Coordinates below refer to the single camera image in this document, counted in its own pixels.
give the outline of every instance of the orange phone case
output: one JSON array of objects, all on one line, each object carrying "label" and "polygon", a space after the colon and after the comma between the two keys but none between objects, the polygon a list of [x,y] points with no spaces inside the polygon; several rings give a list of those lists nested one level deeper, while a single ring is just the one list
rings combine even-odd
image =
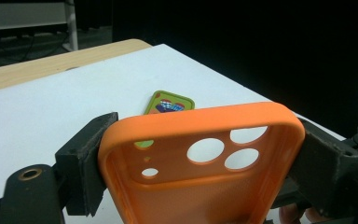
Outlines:
[{"label": "orange phone case", "polygon": [[[251,142],[231,138],[235,130],[256,127],[266,130]],[[119,120],[104,133],[98,160],[124,223],[259,224],[304,137],[301,122],[284,105],[218,106]],[[189,150],[204,139],[222,142],[223,151],[193,161]],[[153,144],[135,144],[146,140]],[[255,161],[227,168],[227,158],[246,148],[258,153]],[[149,169],[154,173],[145,173]]]}]

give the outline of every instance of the gray floor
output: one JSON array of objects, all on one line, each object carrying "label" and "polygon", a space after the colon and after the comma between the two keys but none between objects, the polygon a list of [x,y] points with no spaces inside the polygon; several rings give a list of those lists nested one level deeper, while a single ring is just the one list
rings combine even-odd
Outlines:
[{"label": "gray floor", "polygon": [[[87,49],[112,42],[110,26],[88,31],[77,31],[79,49]],[[9,36],[0,39],[0,66],[27,62],[68,52],[63,46],[68,43],[67,33],[37,33],[34,36]]]}]

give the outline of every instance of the circular hole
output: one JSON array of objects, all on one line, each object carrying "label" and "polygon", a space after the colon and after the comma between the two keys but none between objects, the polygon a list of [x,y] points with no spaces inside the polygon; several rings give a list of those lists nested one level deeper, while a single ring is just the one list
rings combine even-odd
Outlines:
[{"label": "circular hole", "polygon": [[39,176],[40,174],[42,174],[42,170],[37,168],[37,169],[30,169],[30,170],[26,170],[24,172],[22,172],[19,176],[20,180],[30,180],[33,179],[37,176]]},{"label": "circular hole", "polygon": [[239,144],[252,142],[259,138],[267,129],[265,127],[249,128],[249,129],[237,129],[232,130],[230,133],[231,141]]},{"label": "circular hole", "polygon": [[257,158],[258,151],[256,149],[245,148],[229,155],[225,161],[225,166],[231,170],[239,170],[250,166]]},{"label": "circular hole", "polygon": [[136,142],[135,145],[140,149],[146,149],[148,147],[151,147],[153,145],[153,140],[146,140],[142,142]]},{"label": "circular hole", "polygon": [[225,144],[215,138],[206,138],[193,144],[187,152],[187,157],[194,162],[206,162],[222,154]]},{"label": "circular hole", "polygon": [[142,171],[142,175],[145,178],[152,178],[155,177],[158,174],[158,170],[155,168],[147,168]]}]

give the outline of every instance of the wooden table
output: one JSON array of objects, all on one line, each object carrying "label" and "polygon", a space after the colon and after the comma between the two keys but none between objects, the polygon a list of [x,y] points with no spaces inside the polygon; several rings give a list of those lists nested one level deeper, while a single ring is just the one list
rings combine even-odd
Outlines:
[{"label": "wooden table", "polygon": [[152,46],[142,40],[129,39],[25,63],[2,66],[0,67],[0,89],[150,47]]}]

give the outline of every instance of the wooden surface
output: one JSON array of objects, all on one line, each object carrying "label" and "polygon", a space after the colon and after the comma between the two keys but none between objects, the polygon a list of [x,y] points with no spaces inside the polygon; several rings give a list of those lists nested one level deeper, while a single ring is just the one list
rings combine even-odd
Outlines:
[{"label": "wooden surface", "polygon": [[0,89],[150,47],[152,46],[142,40],[129,39],[26,63],[2,66],[0,67]]}]

